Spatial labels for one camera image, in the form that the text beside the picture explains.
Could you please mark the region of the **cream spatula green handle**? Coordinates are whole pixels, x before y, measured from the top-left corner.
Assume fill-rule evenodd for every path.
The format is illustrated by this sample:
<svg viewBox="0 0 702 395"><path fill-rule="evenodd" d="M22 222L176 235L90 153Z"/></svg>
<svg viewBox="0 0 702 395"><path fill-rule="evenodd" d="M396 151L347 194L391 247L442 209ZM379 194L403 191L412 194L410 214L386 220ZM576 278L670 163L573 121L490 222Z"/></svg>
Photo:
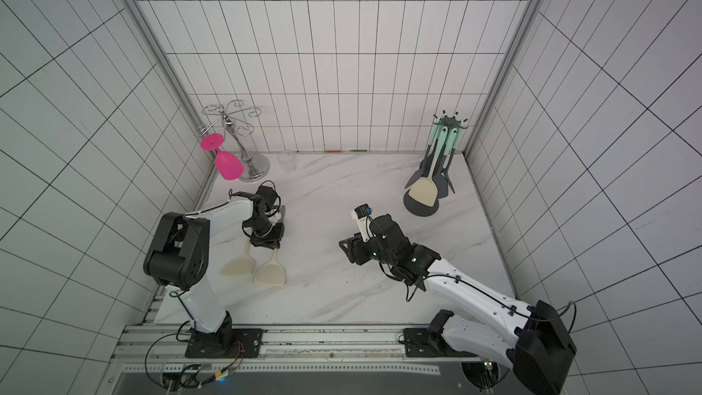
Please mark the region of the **cream spatula green handle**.
<svg viewBox="0 0 702 395"><path fill-rule="evenodd" d="M220 272L229 276L248 275L253 272L255 263L256 261L250 255L250 242L246 241L242 254L226 263Z"/></svg>

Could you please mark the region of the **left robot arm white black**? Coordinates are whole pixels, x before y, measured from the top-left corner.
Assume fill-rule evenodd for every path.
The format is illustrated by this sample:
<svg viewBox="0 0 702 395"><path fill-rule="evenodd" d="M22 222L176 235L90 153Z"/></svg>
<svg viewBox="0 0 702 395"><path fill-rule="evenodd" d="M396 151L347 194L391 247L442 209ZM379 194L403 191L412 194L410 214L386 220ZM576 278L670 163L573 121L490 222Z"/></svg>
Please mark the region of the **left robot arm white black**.
<svg viewBox="0 0 702 395"><path fill-rule="evenodd" d="M286 272L278 262L284 234L285 207L274 183L266 180L255 193L230 191L228 201L214 208L180 214L166 213L144 259L144 273L164 286L179 302L191 324L187 358L256 358L263 331L235 329L230 312L219 303L207 278L210 239L240 224L244 235L241 256L225 264L226 274L251 274L252 247L265 248L272 257L257 272L256 283L283 285Z"/></svg>

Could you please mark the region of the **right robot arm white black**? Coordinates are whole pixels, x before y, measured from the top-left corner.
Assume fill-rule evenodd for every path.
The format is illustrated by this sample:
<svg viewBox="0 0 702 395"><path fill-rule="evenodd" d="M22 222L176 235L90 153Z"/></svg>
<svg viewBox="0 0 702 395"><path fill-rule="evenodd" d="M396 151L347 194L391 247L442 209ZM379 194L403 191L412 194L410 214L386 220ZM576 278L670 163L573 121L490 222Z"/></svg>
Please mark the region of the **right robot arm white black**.
<svg viewBox="0 0 702 395"><path fill-rule="evenodd" d="M510 369L534 394L559 394L577 353L563 312L544 301L530 305L500 294L461 272L435 252L412 243L386 214L371 216L362 205L351 213L358 233L340 241L351 263L375 261L387 278L454 304L430 325L442 345Z"/></svg>

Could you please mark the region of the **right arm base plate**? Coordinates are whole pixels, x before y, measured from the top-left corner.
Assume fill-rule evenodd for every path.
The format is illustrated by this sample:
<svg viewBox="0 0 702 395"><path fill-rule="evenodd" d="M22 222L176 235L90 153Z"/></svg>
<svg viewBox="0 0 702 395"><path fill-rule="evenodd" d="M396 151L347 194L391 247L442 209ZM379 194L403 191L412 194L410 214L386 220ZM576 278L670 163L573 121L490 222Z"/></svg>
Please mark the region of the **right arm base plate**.
<svg viewBox="0 0 702 395"><path fill-rule="evenodd" d="M459 358L471 354L452 349L439 335L427 328L405 328L400 337L408 358Z"/></svg>

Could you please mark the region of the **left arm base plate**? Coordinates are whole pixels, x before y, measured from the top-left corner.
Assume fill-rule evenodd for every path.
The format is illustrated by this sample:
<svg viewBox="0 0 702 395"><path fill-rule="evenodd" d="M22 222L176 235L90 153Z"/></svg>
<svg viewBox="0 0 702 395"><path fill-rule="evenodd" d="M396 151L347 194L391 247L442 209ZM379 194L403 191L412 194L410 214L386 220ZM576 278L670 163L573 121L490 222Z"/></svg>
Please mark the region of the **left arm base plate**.
<svg viewBox="0 0 702 395"><path fill-rule="evenodd" d="M264 331L260 328L225 329L222 332L195 331L186 347L186 358L258 358Z"/></svg>

